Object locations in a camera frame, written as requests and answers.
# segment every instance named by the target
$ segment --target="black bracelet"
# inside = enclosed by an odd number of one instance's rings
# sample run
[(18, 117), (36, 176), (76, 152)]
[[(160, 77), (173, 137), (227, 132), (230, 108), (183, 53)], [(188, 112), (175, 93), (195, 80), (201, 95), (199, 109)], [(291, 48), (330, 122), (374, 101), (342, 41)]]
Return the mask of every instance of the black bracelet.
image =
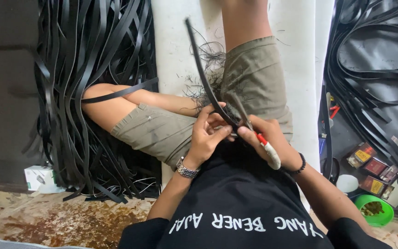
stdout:
[(289, 171), (289, 170), (285, 170), (287, 173), (289, 173), (290, 175), (295, 175), (298, 174), (300, 172), (302, 172), (302, 170), (305, 168), (305, 166), (307, 165), (307, 161), (305, 160), (305, 157), (302, 155), (302, 153), (298, 152), (300, 157), (302, 158), (302, 167), (300, 167), (300, 169), (298, 169), (297, 171)]

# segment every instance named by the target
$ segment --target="person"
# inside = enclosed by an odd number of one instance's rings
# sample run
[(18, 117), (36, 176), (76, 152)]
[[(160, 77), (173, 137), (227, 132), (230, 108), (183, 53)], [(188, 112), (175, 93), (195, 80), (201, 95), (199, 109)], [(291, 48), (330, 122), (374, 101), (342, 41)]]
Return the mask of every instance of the person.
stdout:
[[(268, 0), (221, 0), (227, 49), (221, 99), (239, 91), (257, 132), (273, 146), (273, 170), (253, 132), (237, 138), (213, 106), (145, 90), (83, 106), (113, 136), (176, 171), (147, 220), (123, 230), (119, 248), (390, 248), (372, 237), (356, 206), (289, 144), (291, 113)], [(127, 86), (97, 84), (85, 98)], [(299, 185), (323, 234), (302, 205)]]

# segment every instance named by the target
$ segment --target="olive green shorts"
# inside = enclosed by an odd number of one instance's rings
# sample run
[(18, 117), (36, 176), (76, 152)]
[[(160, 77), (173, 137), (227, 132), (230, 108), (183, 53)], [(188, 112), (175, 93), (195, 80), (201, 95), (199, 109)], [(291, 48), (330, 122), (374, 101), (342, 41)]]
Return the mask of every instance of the olive green shorts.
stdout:
[[(246, 42), (226, 54), (221, 88), (224, 101), (230, 91), (243, 98), (248, 114), (277, 119), (286, 139), (291, 140), (292, 116), (287, 107), (284, 72), (273, 36)], [(180, 157), (190, 149), (195, 121), (194, 117), (140, 104), (113, 128), (111, 134), (175, 170)]]

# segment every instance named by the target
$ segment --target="green bowl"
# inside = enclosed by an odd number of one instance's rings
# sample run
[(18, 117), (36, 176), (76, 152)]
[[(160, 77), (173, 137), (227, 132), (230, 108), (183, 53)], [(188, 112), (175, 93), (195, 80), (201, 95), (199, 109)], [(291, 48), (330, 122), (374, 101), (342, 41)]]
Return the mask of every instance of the green bowl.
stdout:
[(392, 221), (394, 218), (394, 209), (386, 203), (386, 201), (374, 195), (360, 195), (354, 202), (356, 207), (361, 210), (365, 204), (369, 202), (380, 202), (384, 213), (374, 214), (373, 216), (364, 216), (367, 223), (371, 226), (384, 226)]

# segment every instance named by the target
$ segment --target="wristwatch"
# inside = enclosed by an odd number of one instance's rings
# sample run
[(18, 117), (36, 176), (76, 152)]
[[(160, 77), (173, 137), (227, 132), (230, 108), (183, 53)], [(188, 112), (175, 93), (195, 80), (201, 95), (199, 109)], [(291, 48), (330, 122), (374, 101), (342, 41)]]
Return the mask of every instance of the wristwatch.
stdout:
[(183, 164), (184, 158), (185, 158), (185, 157), (182, 156), (182, 157), (179, 159), (179, 161), (176, 163), (177, 171), (179, 172), (179, 174), (180, 174), (181, 176), (186, 177), (186, 178), (193, 179), (193, 178), (196, 177), (197, 173), (199, 172), (199, 169), (197, 169), (197, 170), (187, 169), (187, 168), (184, 166), (184, 164)]

